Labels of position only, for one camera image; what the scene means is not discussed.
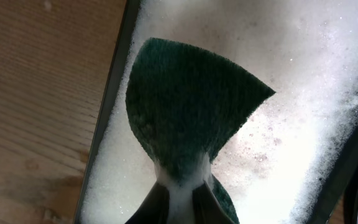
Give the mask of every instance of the green scouring pad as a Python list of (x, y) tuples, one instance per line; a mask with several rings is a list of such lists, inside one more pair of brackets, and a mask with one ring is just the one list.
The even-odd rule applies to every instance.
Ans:
[[(273, 94), (224, 57), (151, 38), (133, 64), (126, 106), (135, 137), (154, 163), (180, 185), (198, 169), (200, 157), (208, 156), (212, 163), (248, 116)], [(230, 197), (215, 183), (218, 202), (238, 222)]]

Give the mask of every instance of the white spot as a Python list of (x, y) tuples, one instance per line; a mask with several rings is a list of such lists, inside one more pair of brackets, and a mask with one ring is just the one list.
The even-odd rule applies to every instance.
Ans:
[(44, 7), (45, 7), (45, 10), (48, 12), (50, 12), (52, 10), (52, 3), (50, 2), (50, 0), (44, 1)]

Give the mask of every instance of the scrubbing pad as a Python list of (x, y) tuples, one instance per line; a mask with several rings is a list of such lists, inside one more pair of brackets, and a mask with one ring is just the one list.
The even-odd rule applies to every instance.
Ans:
[[(151, 38), (132, 66), (126, 106), (132, 132), (146, 153), (181, 185), (199, 167), (200, 156), (212, 163), (247, 117), (273, 94), (226, 58)], [(215, 192), (221, 194), (216, 197), (219, 203), (231, 204), (227, 207), (237, 220), (226, 191)]]

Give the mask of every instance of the wooden surface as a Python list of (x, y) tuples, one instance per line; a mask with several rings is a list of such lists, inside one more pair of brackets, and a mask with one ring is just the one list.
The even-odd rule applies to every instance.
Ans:
[(124, 4), (0, 0), (0, 224), (71, 223)]

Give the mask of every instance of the brown wood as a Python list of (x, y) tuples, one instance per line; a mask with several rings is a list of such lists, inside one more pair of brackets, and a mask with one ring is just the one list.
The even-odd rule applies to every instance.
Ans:
[(71, 223), (125, 0), (0, 0), (0, 224)]

